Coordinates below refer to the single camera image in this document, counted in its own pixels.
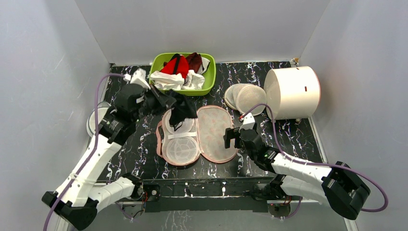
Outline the floral mesh laundry bag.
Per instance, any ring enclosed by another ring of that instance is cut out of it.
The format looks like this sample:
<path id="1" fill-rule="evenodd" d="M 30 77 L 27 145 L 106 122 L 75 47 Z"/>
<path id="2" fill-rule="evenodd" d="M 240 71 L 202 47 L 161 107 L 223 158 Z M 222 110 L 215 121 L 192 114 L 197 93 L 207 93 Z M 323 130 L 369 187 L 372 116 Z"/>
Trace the floral mesh laundry bag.
<path id="1" fill-rule="evenodd" d="M 185 119 L 177 130 L 170 126 L 171 110 L 164 113 L 156 127 L 157 155 L 174 166 L 187 166 L 203 156 L 213 163 L 232 160 L 238 150 L 224 146 L 225 130 L 233 126 L 227 110 L 215 106 L 203 106 L 197 110 L 197 118 Z"/>

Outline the black bra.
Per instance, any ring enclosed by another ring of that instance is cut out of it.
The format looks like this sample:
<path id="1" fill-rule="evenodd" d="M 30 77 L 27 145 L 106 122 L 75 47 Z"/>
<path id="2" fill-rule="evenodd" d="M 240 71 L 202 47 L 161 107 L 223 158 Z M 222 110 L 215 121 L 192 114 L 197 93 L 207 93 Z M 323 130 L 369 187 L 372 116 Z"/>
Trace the black bra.
<path id="1" fill-rule="evenodd" d="M 152 115 L 159 115 L 170 110 L 169 125 L 174 131 L 177 131 L 186 119 L 198 118 L 196 110 L 185 95 L 174 90 L 162 92 L 155 86 L 152 86 L 151 91 L 155 97 L 151 110 Z"/>

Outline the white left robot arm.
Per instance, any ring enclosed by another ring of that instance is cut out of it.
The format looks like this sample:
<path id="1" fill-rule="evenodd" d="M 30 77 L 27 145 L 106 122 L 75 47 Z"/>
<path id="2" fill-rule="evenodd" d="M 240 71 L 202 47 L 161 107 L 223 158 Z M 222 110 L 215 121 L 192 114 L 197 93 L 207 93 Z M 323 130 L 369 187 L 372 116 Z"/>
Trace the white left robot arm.
<path id="1" fill-rule="evenodd" d="M 124 198 L 139 200 L 144 196 L 141 180 L 130 173 L 103 187 L 96 187 L 95 183 L 111 158 L 136 132 L 136 124 L 149 115 L 172 109 L 178 104 L 178 94 L 163 93 L 135 76 L 117 74 L 117 77 L 127 84 L 105 115 L 94 118 L 94 135 L 86 151 L 65 181 L 42 197 L 43 203 L 50 208 L 44 230 L 48 229 L 54 214 L 77 230 L 84 230 L 109 205 Z"/>

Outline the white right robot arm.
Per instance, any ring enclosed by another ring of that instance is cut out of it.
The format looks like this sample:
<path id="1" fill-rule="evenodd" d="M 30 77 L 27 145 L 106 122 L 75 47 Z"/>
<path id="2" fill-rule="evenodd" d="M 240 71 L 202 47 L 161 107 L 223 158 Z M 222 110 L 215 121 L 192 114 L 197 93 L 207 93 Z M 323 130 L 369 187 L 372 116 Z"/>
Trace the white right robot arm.
<path id="1" fill-rule="evenodd" d="M 246 152 L 260 169 L 276 175 L 269 189 L 277 199 L 286 196 L 312 199 L 346 219 L 355 220 L 370 195 L 369 187 L 343 162 L 327 166 L 268 146 L 257 133 L 252 115 L 245 116 L 239 128 L 225 130 L 225 148 L 230 147 L 231 140 L 235 141 L 235 148 Z"/>

